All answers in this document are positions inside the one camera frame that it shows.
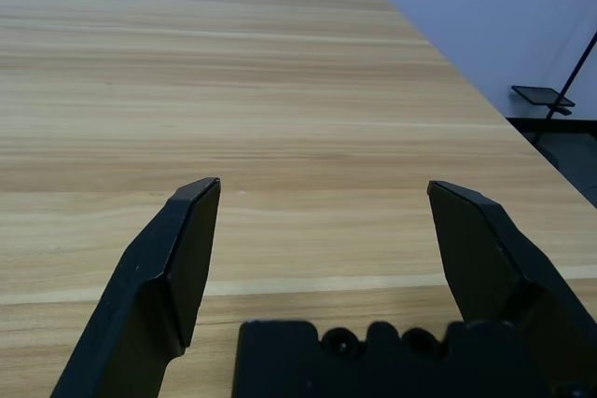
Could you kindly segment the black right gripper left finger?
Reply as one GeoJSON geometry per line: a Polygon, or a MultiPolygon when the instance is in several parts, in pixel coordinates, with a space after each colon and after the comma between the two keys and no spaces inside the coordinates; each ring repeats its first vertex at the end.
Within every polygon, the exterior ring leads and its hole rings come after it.
{"type": "Polygon", "coordinates": [[[207,283],[221,192],[179,187],[130,243],[62,374],[55,397],[156,397],[190,346],[207,283]]]}

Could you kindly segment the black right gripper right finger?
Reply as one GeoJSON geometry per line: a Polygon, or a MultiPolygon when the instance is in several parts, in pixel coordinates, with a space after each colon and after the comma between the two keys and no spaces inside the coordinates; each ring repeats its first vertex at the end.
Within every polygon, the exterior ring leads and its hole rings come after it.
{"type": "Polygon", "coordinates": [[[596,322],[547,256],[479,192],[432,181],[427,195],[464,320],[511,324],[557,396],[595,396],[596,322]]]}

